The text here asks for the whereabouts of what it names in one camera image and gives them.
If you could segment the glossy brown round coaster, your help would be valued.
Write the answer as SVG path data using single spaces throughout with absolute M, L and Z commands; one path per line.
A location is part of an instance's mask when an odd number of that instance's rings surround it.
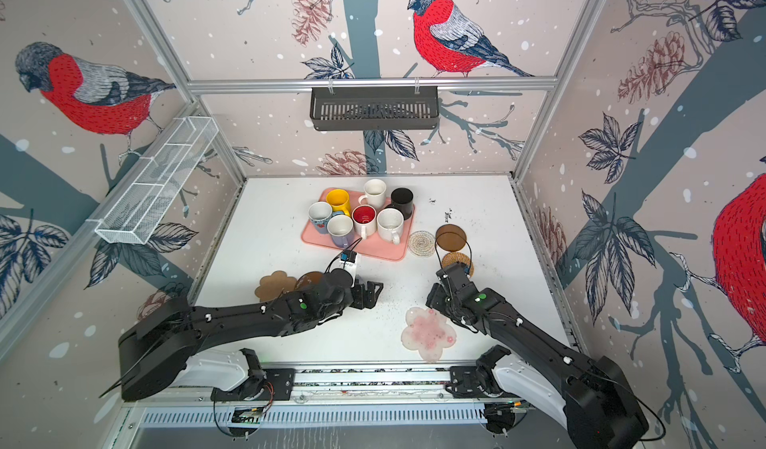
M 321 271 L 310 271 L 309 273 L 305 273 L 300 279 L 297 280 L 295 289 L 297 291 L 301 291 L 301 289 L 312 287 L 313 285 L 320 283 L 322 278 L 323 273 Z

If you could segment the pink flower shaped coaster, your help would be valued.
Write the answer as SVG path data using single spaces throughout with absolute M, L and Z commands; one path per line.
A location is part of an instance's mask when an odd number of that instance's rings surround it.
M 417 351 L 426 362 L 438 362 L 444 350 L 457 342 L 457 333 L 449 324 L 449 319 L 434 309 L 411 307 L 405 321 L 406 327 L 401 333 L 403 346 Z

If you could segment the cork flower shaped coaster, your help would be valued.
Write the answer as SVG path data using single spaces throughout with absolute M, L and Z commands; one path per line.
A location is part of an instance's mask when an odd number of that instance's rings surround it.
M 262 303 L 273 301 L 281 295 L 286 295 L 295 290 L 297 279 L 290 277 L 285 271 L 275 271 L 271 275 L 262 277 L 255 289 L 255 296 Z

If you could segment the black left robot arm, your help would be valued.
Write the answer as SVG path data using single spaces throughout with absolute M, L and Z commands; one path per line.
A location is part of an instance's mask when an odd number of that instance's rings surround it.
M 323 273 L 314 285 L 273 301 L 235 307 L 192 307 L 172 299 L 140 320 L 118 341 L 119 388 L 127 402 L 170 387 L 188 361 L 205 350 L 257 337 L 286 337 L 343 315 L 349 307 L 372 309 L 383 283 L 353 279 L 344 269 Z

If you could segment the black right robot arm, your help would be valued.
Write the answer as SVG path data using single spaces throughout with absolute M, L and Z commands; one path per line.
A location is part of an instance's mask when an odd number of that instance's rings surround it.
M 439 269 L 426 301 L 450 321 L 496 340 L 477 364 L 486 395 L 511 393 L 556 420 L 578 448 L 632 448 L 650 424 L 622 369 L 561 343 L 500 293 L 477 289 L 462 263 Z

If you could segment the rattan round woven coaster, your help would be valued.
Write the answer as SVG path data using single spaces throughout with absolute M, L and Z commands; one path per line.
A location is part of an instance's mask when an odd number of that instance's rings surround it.
M 464 253 L 459 253 L 458 251 L 451 251 L 451 253 L 447 253 L 447 255 L 444 255 L 442 261 L 442 267 L 446 269 L 446 267 L 449 267 L 449 265 L 454 265 L 455 263 L 458 263 L 459 265 L 464 265 L 465 273 L 472 277 L 474 275 L 474 265 L 472 263 L 472 259 L 465 255 Z

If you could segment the dark wooden round coaster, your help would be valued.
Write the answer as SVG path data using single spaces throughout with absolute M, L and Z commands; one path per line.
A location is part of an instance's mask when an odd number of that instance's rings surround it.
M 445 224 L 441 225 L 435 233 L 435 243 L 439 249 L 448 251 L 449 253 L 455 253 L 455 251 L 461 251 L 467 245 L 467 236 L 458 225 Z

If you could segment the multicolour zigzag woven coaster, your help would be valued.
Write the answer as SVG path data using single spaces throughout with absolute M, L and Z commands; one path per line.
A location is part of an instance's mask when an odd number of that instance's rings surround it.
M 428 231 L 415 231 L 409 235 L 408 249 L 417 257 L 430 257 L 435 253 L 436 239 Z

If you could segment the pink tray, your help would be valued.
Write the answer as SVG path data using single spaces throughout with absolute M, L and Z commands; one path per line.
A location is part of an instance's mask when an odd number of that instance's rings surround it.
M 379 233 L 375 233 L 372 237 L 361 241 L 361 243 L 355 247 L 355 251 L 361 255 L 367 255 L 367 257 L 375 257 L 375 259 L 401 261 L 407 253 L 407 241 L 412 231 L 414 218 L 415 215 L 412 215 L 410 219 L 404 222 L 403 235 L 399 245 L 383 241 Z M 300 238 L 301 241 L 307 245 L 326 247 L 327 249 L 339 249 L 339 247 L 333 243 L 331 235 L 329 235 L 329 233 L 319 233 L 311 221 L 306 223 Z

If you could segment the lavender mug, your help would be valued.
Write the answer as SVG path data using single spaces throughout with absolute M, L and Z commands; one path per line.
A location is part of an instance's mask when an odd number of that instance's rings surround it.
M 333 216 L 326 227 L 333 245 L 339 249 L 346 249 L 355 241 L 354 223 L 347 215 Z

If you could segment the white mug front right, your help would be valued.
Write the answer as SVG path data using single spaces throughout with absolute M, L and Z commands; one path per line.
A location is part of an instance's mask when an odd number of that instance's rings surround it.
M 377 233 L 382 241 L 400 245 L 404 229 L 404 216 L 394 208 L 383 209 L 377 215 Z

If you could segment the red inside white mug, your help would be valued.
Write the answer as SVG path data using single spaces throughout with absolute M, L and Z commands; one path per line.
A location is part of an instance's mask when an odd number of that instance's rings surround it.
M 369 205 L 360 205 L 352 212 L 355 233 L 361 239 L 369 239 L 377 232 L 377 211 Z

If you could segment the blue patterned mug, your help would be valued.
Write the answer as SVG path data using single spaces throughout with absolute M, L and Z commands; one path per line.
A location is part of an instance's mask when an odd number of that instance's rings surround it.
M 315 228 L 315 231 L 321 235 L 328 234 L 327 224 L 333 215 L 334 209 L 332 205 L 329 205 L 327 202 L 316 202 L 308 209 L 309 221 Z

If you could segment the yellow mug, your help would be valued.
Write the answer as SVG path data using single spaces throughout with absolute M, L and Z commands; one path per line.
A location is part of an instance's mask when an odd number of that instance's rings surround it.
M 325 201 L 331 206 L 333 213 L 342 213 L 347 217 L 351 217 L 351 205 L 350 196 L 347 191 L 343 189 L 331 190 L 325 197 Z

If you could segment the black mug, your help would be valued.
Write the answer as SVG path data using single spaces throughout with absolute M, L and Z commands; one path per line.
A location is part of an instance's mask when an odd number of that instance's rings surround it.
M 414 194 L 408 188 L 397 188 L 391 194 L 391 207 L 399 211 L 405 221 L 411 219 L 414 212 Z

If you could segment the cream mug at back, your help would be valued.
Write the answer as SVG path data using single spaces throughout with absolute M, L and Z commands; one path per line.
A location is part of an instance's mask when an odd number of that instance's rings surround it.
M 387 206 L 386 191 L 385 181 L 381 179 L 368 180 L 364 184 L 363 194 L 358 198 L 358 203 L 373 207 L 376 211 L 382 210 Z

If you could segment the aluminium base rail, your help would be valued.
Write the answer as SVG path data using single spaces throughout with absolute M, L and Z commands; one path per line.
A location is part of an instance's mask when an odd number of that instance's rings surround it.
M 564 398 L 514 355 L 451 367 L 303 368 L 277 371 L 273 399 L 148 405 L 145 429 L 259 429 L 487 424 L 540 411 L 568 424 Z

